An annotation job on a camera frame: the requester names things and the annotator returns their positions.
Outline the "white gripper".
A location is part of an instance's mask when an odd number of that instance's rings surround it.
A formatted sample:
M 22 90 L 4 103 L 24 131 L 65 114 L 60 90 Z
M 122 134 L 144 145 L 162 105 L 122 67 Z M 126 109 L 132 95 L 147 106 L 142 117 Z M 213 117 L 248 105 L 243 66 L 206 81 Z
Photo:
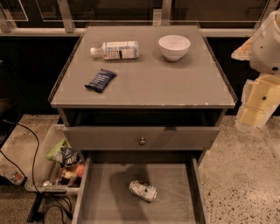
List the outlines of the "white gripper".
M 234 50 L 234 60 L 250 60 L 252 38 L 247 39 Z M 251 131 L 262 128 L 280 104 L 280 75 L 261 73 L 255 80 L 247 80 L 241 95 L 235 120 L 239 131 Z

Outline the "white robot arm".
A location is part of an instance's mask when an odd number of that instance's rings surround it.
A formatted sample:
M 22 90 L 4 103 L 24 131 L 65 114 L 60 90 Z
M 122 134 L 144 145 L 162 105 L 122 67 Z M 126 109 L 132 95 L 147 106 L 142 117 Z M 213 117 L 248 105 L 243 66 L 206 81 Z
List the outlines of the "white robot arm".
M 248 60 L 260 73 L 244 85 L 235 127 L 243 132 L 261 128 L 280 104 L 280 10 L 271 12 L 231 58 Z

